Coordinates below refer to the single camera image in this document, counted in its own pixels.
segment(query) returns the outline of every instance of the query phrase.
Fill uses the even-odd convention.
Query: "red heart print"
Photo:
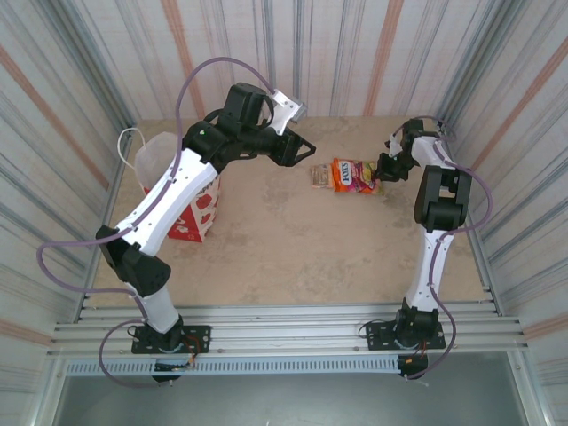
[[[203,210],[210,205],[211,200],[213,200],[213,198],[208,193],[206,193],[205,195],[197,199],[195,205],[199,210]]]

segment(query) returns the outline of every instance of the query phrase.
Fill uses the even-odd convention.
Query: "black mounting plate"
[[[367,347],[370,351],[399,351],[400,344],[397,344],[397,335],[395,326],[397,321],[373,322],[367,324],[365,331],[367,334]],[[417,344],[422,340],[416,339],[415,342],[406,342],[406,347],[412,349],[417,348]],[[444,349],[446,347],[446,339],[442,331],[440,323],[436,326],[435,337],[426,341],[426,350],[428,349]]]
[[[148,353],[187,353],[189,354],[189,349],[183,343],[172,352],[164,352],[160,349],[153,347],[150,334],[146,327],[134,327],[134,339],[132,339],[132,353],[148,354]],[[199,350],[195,347],[194,339],[186,339],[189,346],[192,348],[193,353],[208,353],[209,344],[211,342],[211,326],[182,326],[182,335],[189,335],[195,337],[199,341]]]

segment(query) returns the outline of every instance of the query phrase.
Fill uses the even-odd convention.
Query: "tiled floor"
[[[384,195],[312,189],[309,168],[337,157],[375,160],[404,117],[311,118],[296,131],[318,152],[292,169],[267,158],[231,163],[221,176],[217,219],[203,244],[165,240],[159,257],[172,267],[174,304],[344,304],[399,302],[414,276],[419,248],[414,200],[422,171],[386,183]],[[175,122],[141,122],[146,140],[175,131]],[[130,161],[140,147],[137,135]],[[126,169],[111,224],[142,200]],[[106,264],[95,288],[122,283]],[[483,297],[465,235],[446,261],[445,300]],[[126,297],[94,295],[88,305],[130,305]]]

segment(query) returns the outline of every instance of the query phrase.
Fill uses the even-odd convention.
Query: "colorful snack package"
[[[378,193],[380,181],[374,179],[376,162],[334,158],[331,164],[337,193]]]

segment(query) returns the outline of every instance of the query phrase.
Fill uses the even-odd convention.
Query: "striped wall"
[[[523,322],[556,424],[568,424],[568,2],[514,6],[448,112],[460,135],[453,154],[493,189],[481,236],[495,286]],[[472,192],[474,217],[482,200]]]
[[[85,45],[136,120],[173,118],[185,76],[215,56],[259,69],[312,116],[437,111],[500,2],[492,0],[63,0]],[[256,83],[215,65],[182,115]]]
[[[122,127],[44,7],[0,8],[0,425],[10,426],[30,408],[55,322],[72,320],[77,303],[40,272],[36,248],[99,228]],[[62,279],[84,285],[91,250],[46,255]]]

